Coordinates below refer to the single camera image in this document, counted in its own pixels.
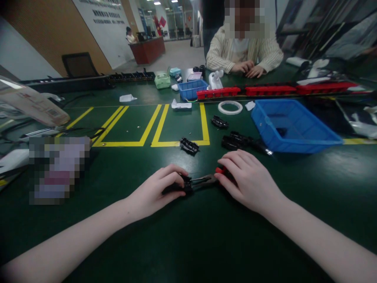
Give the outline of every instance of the tape roll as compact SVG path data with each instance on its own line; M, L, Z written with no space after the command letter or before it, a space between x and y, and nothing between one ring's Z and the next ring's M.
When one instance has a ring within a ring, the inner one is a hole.
M227 110L223 109L223 105L224 104L235 105L235 106L238 107L238 109L235 110L235 111L227 111ZM242 107L242 105L240 103L238 103L237 101L230 101L230 100L220 102L218 108L219 108L219 111L221 113L225 114L225 115L237 115L237 114L241 113L241 111L243 109L243 107Z

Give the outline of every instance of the floor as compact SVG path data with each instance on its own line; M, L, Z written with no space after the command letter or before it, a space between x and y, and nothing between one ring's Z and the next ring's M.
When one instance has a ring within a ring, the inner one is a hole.
M165 42L166 53L151 65L138 66L135 60L129 61L116 68L115 72L134 73L146 68L148 72L167 70L168 67L179 67L181 70L205 65L204 48L190 47L190 40L176 40Z

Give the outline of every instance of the striped cardigan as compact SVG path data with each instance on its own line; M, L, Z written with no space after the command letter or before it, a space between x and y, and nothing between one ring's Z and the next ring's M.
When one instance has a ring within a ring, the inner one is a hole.
M225 29L222 26L211 41L211 46L207 54L207 68L224 70L230 73L235 63L231 62L233 39L225 38ZM247 59L254 62L259 58L261 66L268 73L279 67L283 61L283 51L279 48L276 36L270 39L250 39Z

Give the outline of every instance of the blue plastic crate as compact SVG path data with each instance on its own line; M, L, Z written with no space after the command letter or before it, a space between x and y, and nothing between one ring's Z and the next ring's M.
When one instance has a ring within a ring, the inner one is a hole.
M179 93L183 100L193 101L198 99L196 92L207 90L208 84L203 80L192 81L188 83L178 84Z
M256 100L251 117L267 147L276 152L317 153L343 140L300 102ZM282 137L277 128L285 132Z

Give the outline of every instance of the reception desk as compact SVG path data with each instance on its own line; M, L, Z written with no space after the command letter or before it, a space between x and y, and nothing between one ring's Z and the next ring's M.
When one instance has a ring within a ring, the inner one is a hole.
M130 48L138 65L151 64L159 56L165 53L164 38L157 37L147 41L130 44Z

